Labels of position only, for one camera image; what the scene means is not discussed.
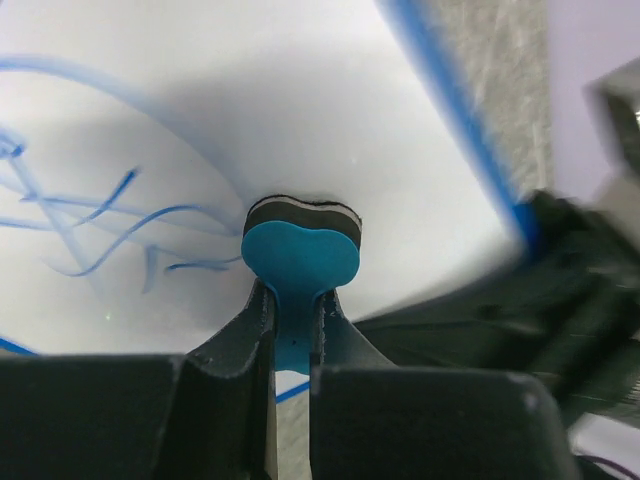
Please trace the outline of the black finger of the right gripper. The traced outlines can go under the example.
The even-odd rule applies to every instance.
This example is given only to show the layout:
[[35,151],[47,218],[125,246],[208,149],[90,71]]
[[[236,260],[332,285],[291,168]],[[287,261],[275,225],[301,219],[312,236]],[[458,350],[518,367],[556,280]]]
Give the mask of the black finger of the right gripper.
[[540,192],[534,257],[358,323],[394,363],[520,371],[567,415],[639,411],[639,250],[600,212]]

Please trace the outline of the blue heart-shaped eraser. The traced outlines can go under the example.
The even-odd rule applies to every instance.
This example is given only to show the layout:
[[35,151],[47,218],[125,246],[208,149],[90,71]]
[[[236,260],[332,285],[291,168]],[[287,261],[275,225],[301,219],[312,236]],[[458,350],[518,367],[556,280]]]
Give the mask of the blue heart-shaped eraser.
[[309,373],[316,302],[354,279],[361,235],[361,218],[339,202],[279,194],[250,207],[241,255],[276,300],[278,371]]

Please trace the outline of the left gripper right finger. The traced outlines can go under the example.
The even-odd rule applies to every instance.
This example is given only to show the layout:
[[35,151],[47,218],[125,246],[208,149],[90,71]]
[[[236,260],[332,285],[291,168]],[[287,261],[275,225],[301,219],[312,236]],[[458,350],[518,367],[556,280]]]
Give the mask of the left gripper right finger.
[[317,299],[311,332],[311,372],[322,367],[398,371],[346,318],[335,290]]

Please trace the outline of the blue-framed whiteboard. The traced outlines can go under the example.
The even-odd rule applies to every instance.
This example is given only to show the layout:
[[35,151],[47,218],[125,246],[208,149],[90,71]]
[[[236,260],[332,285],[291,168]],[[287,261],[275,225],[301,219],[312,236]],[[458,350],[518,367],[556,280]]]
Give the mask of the blue-framed whiteboard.
[[241,308],[258,200],[363,222],[360,321],[534,235],[415,1],[5,1],[1,348],[185,352]]

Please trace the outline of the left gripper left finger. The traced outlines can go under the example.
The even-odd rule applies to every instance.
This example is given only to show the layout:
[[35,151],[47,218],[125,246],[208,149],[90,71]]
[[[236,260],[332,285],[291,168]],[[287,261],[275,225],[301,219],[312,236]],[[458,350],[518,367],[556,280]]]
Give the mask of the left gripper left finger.
[[274,470],[273,294],[254,282],[242,311],[189,354],[189,473],[267,479]]

